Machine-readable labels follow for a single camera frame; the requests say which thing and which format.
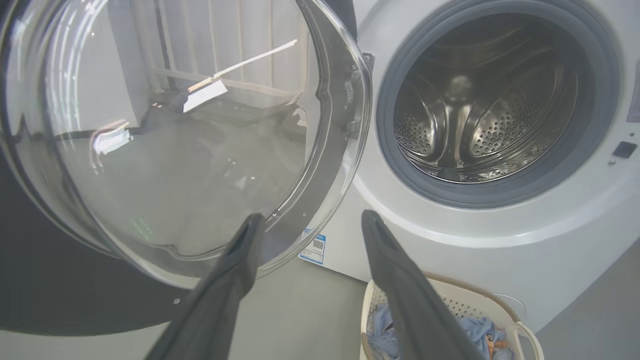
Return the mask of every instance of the sticker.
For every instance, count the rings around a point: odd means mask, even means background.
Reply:
[[[322,265],[324,259],[324,246],[326,245],[326,236],[319,234],[304,250],[300,252],[298,257],[312,263]]]

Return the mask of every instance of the stainless steel drum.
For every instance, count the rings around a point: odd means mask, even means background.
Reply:
[[[562,135],[578,85],[544,26],[513,14],[483,17],[450,31],[413,66],[396,102],[396,140],[431,176],[507,177]]]

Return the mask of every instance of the washing machine door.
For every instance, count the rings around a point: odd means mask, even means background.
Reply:
[[[371,79],[321,0],[15,1],[2,150],[75,239],[193,287],[252,213],[260,274],[349,186]]]

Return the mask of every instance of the blue clothing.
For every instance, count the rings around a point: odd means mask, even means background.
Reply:
[[[379,304],[373,316],[373,333],[367,331],[369,346],[376,360],[399,360],[400,342],[393,328],[388,304]]]
[[[484,360],[492,360],[489,354],[489,344],[487,344],[486,335],[489,334],[493,339],[493,342],[506,341],[506,333],[504,330],[498,329],[493,321],[489,318],[475,319],[475,318],[462,318],[458,320],[462,329],[467,333],[467,336],[476,348],[482,353]],[[493,360],[497,360],[498,352],[497,347],[493,348]]]

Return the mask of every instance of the basket handle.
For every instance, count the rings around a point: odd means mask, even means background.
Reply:
[[[545,355],[542,353],[542,346],[540,346],[540,342],[538,341],[538,338],[536,337],[536,335],[533,333],[533,331],[531,331],[530,328],[526,327],[522,322],[517,322],[515,323],[516,325],[516,346],[518,347],[518,353],[522,354],[522,346],[520,345],[520,333],[523,332],[527,338],[529,339],[529,341],[531,341],[531,344],[533,344],[533,352],[536,354],[536,360],[545,360]]]

